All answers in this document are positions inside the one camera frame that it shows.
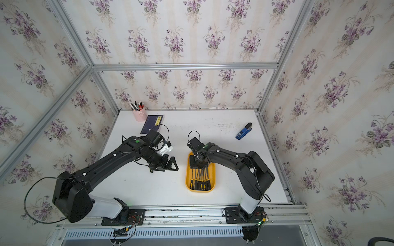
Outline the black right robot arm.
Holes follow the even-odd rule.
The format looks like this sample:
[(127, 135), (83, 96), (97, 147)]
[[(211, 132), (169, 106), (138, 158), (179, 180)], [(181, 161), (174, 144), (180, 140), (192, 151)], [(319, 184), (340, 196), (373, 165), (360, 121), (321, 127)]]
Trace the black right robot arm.
[(275, 180), (267, 164), (254, 151), (237, 153), (209, 142), (204, 144), (193, 138), (187, 144), (199, 164), (219, 164), (236, 172), (245, 191), (239, 204), (239, 214), (251, 216), (264, 194)]

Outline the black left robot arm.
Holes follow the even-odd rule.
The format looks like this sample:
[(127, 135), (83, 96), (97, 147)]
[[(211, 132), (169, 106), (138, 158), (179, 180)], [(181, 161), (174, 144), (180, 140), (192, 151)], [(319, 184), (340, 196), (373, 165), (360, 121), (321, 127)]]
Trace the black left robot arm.
[(151, 172), (178, 171), (174, 157), (155, 150), (158, 143), (156, 137), (132, 136), (94, 164), (74, 173), (61, 173), (56, 179), (53, 204), (71, 223), (86, 217), (102, 217), (125, 224), (129, 219), (129, 207), (121, 199), (106, 199), (90, 193), (114, 172), (139, 158), (147, 162)]

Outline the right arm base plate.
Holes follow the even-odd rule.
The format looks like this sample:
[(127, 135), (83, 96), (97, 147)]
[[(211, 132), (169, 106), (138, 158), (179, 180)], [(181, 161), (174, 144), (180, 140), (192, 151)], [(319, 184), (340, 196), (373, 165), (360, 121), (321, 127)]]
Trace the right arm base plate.
[(225, 217), (227, 224), (258, 224), (261, 225), (267, 222), (267, 214), (263, 207), (256, 207), (256, 209), (248, 214), (241, 207), (228, 207), (222, 210), (222, 216)]

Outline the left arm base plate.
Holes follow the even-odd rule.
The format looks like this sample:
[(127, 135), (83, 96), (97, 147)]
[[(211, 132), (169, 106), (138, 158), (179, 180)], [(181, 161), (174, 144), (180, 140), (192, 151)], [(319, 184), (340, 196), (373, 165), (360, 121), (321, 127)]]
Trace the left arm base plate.
[(145, 209), (128, 209), (121, 211), (121, 213), (114, 219), (103, 217), (101, 226), (128, 226), (128, 225), (142, 225), (145, 218)]

